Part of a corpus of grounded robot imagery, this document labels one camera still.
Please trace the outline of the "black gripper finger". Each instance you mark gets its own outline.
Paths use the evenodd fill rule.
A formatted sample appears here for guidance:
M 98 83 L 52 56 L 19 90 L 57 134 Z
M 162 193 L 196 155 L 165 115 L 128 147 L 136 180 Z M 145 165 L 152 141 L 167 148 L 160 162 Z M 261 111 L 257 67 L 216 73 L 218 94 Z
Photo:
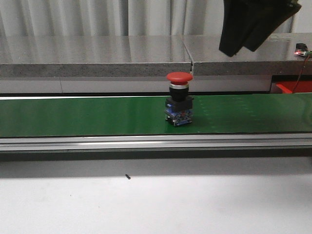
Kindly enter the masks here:
M 255 51 L 265 38 L 259 31 L 264 5 L 259 0 L 225 0 L 219 50 L 233 57 L 242 47 Z
M 253 27 L 244 47 L 255 51 L 283 22 L 296 14 L 302 5 L 297 0 L 268 0 L 261 9 L 259 19 Z

